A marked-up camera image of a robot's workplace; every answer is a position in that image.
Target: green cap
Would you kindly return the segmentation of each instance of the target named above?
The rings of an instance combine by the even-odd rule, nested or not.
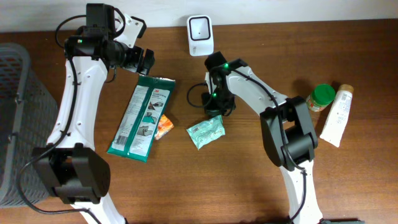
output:
[[[318,85],[312,92],[313,100],[319,105],[328,105],[335,99],[335,96],[335,90],[328,84]]]

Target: teal packaging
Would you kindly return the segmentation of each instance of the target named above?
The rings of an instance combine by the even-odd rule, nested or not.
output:
[[[147,162],[160,117],[174,90],[175,80],[139,76],[109,154]]]
[[[208,121],[202,121],[201,123],[188,128],[187,131],[198,150],[205,144],[225,135],[221,115],[211,118]]]

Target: gray plastic crate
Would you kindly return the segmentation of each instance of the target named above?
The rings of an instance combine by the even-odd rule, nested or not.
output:
[[[0,44],[0,208],[23,206],[16,176],[34,147],[45,147],[57,119],[57,103],[30,68],[30,57],[17,44]],[[48,193],[30,166],[21,181],[32,203]]]

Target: wooden surface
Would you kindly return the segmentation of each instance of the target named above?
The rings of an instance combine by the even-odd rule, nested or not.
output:
[[[314,182],[327,219],[398,222],[398,21],[306,22],[216,26],[215,50],[241,57],[256,75],[288,96],[307,96],[317,84],[355,87],[339,148],[319,140]],[[262,146],[259,118],[241,100],[224,118],[226,136],[198,151],[186,129],[206,119],[188,105],[187,90],[202,82],[206,57],[188,53],[186,28],[147,29],[136,44],[155,52],[155,77],[175,79],[166,115],[175,128],[151,149],[149,160],[106,153],[137,83],[119,70],[105,84],[95,124],[96,152],[111,166],[110,194],[131,223],[249,223],[279,220],[289,204],[282,175]],[[66,37],[70,32],[62,33]],[[53,32],[0,34],[25,46],[32,67],[60,102],[65,59]],[[194,97],[205,89],[197,89]],[[319,134],[328,111],[312,113]],[[69,208],[57,198],[41,208]],[[84,223],[81,215],[46,216],[28,208],[0,210],[0,223]]]

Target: orange wrapper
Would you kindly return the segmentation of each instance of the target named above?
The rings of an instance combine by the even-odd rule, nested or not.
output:
[[[174,124],[164,114],[160,118],[159,125],[157,126],[157,133],[155,139],[159,140],[163,135],[167,134],[174,128]]]

